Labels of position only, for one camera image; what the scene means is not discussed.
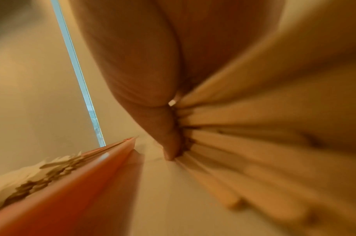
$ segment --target hand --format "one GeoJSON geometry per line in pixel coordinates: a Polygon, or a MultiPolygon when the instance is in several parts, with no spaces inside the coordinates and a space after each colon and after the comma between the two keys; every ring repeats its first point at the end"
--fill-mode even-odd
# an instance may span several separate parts
{"type": "Polygon", "coordinates": [[[111,92],[163,147],[182,137],[168,105],[274,30],[283,0],[71,0],[111,92]]]}

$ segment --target bare skin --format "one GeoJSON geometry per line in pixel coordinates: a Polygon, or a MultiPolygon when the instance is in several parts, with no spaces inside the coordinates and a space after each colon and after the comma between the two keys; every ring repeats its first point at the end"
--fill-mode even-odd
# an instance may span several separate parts
{"type": "Polygon", "coordinates": [[[117,101],[163,147],[182,137],[168,105],[275,30],[283,0],[71,0],[117,101]]]}

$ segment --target orange object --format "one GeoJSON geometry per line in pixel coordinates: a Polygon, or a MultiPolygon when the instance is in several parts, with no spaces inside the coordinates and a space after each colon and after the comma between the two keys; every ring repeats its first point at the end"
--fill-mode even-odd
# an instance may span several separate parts
{"type": "Polygon", "coordinates": [[[0,210],[0,236],[62,236],[70,232],[134,145],[135,138],[128,139],[66,178],[0,210]]]}

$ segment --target blue light strip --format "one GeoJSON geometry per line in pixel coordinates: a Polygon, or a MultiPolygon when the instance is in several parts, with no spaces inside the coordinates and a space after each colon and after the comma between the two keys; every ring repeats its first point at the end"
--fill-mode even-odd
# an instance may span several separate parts
{"type": "Polygon", "coordinates": [[[54,8],[56,19],[58,20],[61,34],[63,35],[65,46],[66,49],[68,50],[70,61],[72,62],[73,69],[78,80],[78,84],[80,85],[80,89],[84,97],[87,110],[89,111],[89,115],[92,121],[92,125],[94,126],[96,137],[98,138],[100,147],[104,147],[105,141],[103,138],[103,134],[101,133],[98,118],[96,117],[95,109],[90,98],[89,90],[87,89],[85,78],[84,75],[82,74],[80,63],[78,62],[76,51],[74,50],[73,42],[72,39],[70,38],[68,27],[66,26],[63,13],[60,8],[60,4],[58,0],[51,0],[51,4],[52,7],[54,8]]]}

